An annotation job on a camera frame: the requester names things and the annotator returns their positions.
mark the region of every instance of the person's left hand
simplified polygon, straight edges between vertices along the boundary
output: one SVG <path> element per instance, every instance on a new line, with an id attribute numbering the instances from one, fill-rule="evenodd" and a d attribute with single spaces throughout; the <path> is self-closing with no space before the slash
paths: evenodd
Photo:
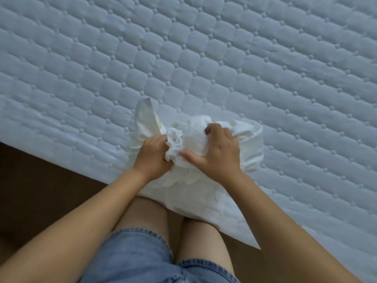
<path id="1" fill-rule="evenodd" d="M 174 165 L 172 161 L 165 160 L 165 152 L 169 148 L 166 141 L 166 135 L 152 136 L 140 148 L 132 169 L 145 176 L 148 182 L 158 179 Z"/>

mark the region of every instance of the person's right arm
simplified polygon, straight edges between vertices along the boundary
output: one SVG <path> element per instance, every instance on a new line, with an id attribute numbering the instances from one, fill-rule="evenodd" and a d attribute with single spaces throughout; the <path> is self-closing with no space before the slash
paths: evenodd
<path id="1" fill-rule="evenodd" d="M 360 283 L 241 171 L 238 140 L 229 129 L 209 124 L 205 132 L 206 156 L 188 151 L 181 156 L 227 190 L 279 282 Z"/>

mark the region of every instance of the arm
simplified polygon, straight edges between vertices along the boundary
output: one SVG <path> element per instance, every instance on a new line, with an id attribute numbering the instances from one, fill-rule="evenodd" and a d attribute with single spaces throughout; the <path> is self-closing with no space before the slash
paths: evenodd
<path id="1" fill-rule="evenodd" d="M 0 282 L 77 282 L 127 205 L 165 174 L 166 135 L 147 139 L 132 169 L 48 227 L 0 266 Z"/>
<path id="2" fill-rule="evenodd" d="M 209 124 L 205 131 L 210 133 L 206 157 L 187 151 L 181 156 L 227 190 L 279 282 L 360 283 L 242 173 L 238 140 L 227 128 Z"/>

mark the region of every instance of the quilted mattress pad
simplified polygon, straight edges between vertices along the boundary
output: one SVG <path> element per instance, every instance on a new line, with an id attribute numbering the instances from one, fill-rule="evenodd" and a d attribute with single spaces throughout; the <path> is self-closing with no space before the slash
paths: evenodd
<path id="1" fill-rule="evenodd" d="M 143 96 L 167 126 L 255 120 L 251 176 L 377 282 L 376 18 L 376 0 L 0 0 L 0 141 L 110 183 Z M 257 246 L 223 190 L 200 191 L 142 194 Z"/>

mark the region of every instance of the person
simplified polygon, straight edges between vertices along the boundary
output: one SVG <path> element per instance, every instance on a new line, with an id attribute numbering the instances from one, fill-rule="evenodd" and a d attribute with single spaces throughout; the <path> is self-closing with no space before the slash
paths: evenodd
<path id="1" fill-rule="evenodd" d="M 210 135 L 205 157 L 188 151 L 181 156 L 233 198 L 279 282 L 359 282 L 241 171 L 238 140 L 227 128 L 209 124 L 205 133 Z M 166 140 L 166 135 L 148 138 L 130 170 L 5 262 L 0 282 L 73 283 L 81 276 L 83 283 L 238 282 L 215 227 L 184 219 L 173 261 L 167 210 L 135 197 L 171 169 L 173 163 L 164 160 Z"/>

